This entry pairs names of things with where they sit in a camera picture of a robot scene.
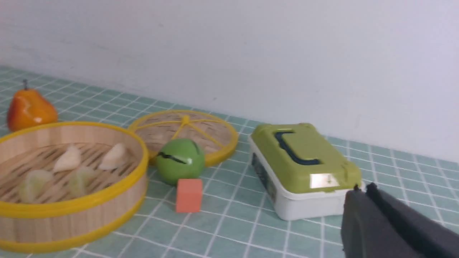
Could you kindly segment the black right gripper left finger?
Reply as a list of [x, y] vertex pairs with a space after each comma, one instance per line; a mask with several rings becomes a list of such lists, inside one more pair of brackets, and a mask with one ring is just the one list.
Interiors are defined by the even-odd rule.
[[346, 258], [422, 258], [403, 233], [415, 209], [377, 185], [345, 196], [341, 239]]

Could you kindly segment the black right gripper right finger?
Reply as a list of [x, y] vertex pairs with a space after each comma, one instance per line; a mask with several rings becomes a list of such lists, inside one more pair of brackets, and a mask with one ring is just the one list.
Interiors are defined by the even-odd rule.
[[458, 234], [404, 204], [375, 183], [366, 186], [366, 196], [388, 219], [397, 234], [421, 258], [457, 258]]

